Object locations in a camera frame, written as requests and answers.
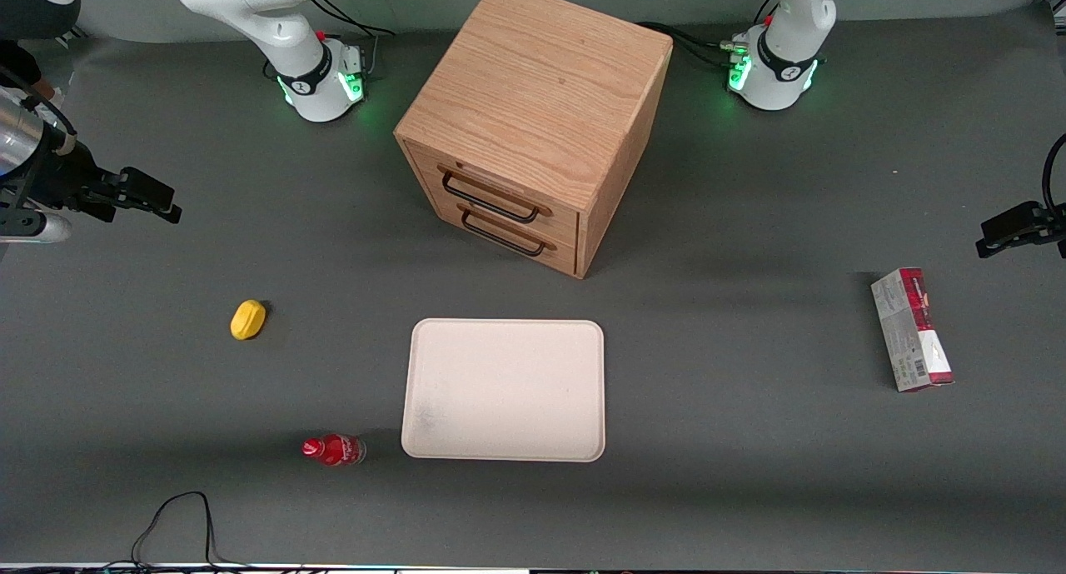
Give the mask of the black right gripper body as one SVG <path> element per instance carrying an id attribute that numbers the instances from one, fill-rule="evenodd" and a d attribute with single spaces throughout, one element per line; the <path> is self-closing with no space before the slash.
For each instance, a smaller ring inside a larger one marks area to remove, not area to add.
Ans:
<path id="1" fill-rule="evenodd" d="M 29 197 L 50 209 L 77 211 L 111 223 L 117 209 L 104 201 L 111 172 L 96 164 L 87 145 L 77 141 L 75 149 L 56 155 L 50 148 L 38 148 L 22 165 L 15 168 L 16 177 L 32 177 Z"/>

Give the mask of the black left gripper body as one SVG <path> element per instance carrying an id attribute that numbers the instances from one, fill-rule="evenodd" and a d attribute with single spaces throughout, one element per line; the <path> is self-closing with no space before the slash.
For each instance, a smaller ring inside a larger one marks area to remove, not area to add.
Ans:
<path id="1" fill-rule="evenodd" d="M 1053 243 L 1057 248 L 1059 256 L 1066 258 L 1065 248 L 1065 205 L 1059 203 L 1050 208 L 1041 209 L 1044 218 L 1043 228 L 1037 233 L 1037 245 Z"/>

